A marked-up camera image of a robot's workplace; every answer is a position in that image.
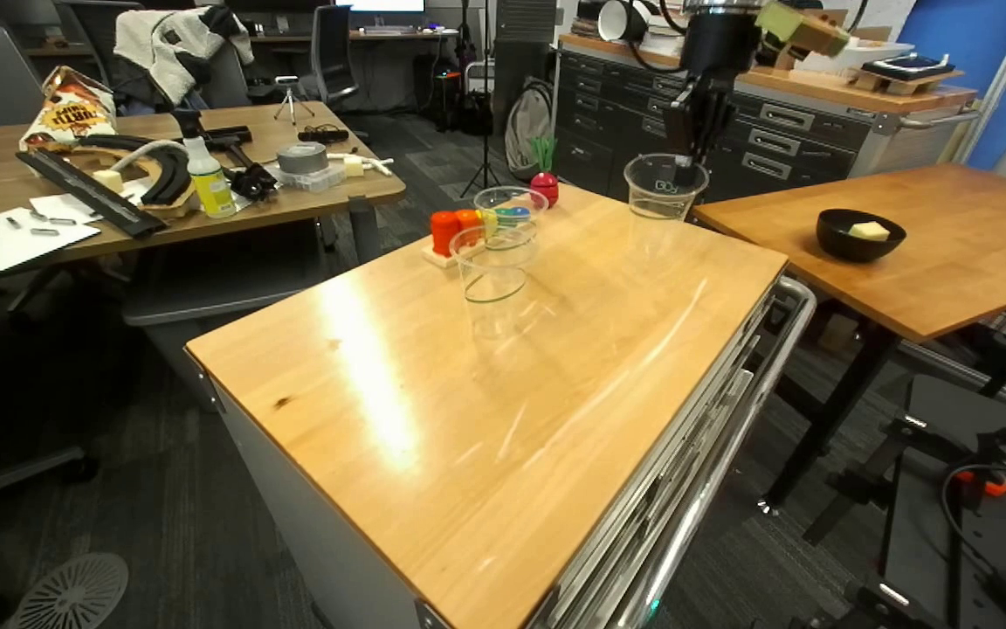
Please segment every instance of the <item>spray bottle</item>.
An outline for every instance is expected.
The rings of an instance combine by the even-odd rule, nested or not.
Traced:
[[[192,187],[204,214],[208,218],[233,215],[239,209],[231,200],[231,187],[223,176],[223,167],[208,153],[200,136],[200,112],[173,112],[173,116],[180,124],[181,138],[188,149],[188,175],[192,176]]]

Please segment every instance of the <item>backpack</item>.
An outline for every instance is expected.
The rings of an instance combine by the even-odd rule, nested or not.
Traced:
[[[530,141],[553,135],[550,127],[552,107],[551,85],[527,76],[506,121],[506,164],[511,175],[522,182],[530,182],[539,172]]]

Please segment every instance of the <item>black bowl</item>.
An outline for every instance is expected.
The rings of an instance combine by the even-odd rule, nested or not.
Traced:
[[[890,231],[886,241],[870,241],[849,235],[851,226],[858,222],[876,221]],[[825,254],[847,262],[874,262],[890,254],[898,243],[906,239],[906,229],[883,218],[855,209],[826,209],[817,216],[817,242]]]

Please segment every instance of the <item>paper sheet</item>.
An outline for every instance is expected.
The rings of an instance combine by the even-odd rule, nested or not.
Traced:
[[[150,190],[151,184],[148,176],[135,179],[133,182],[125,182],[122,196],[132,203],[139,204],[142,195],[147,194],[147,191]],[[76,222],[93,222],[93,220],[103,219],[101,215],[92,215],[95,210],[73,195],[37,196],[35,199],[29,199],[29,202],[33,209],[49,218],[71,218]]]
[[[7,221],[8,216],[15,219],[21,227],[10,225]],[[64,215],[63,218],[75,218],[75,216]],[[33,227],[55,229],[59,235],[35,235],[29,231]],[[89,225],[50,225],[48,222],[31,217],[29,208],[25,207],[0,211],[0,271],[16,267],[23,262],[30,262],[41,255],[68,247],[76,241],[82,241],[99,232],[100,229]]]

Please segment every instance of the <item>snack bag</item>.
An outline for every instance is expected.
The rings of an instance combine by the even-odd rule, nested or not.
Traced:
[[[111,90],[68,66],[58,66],[41,85],[44,104],[17,141],[17,150],[67,151],[79,139],[116,133],[116,100]]]

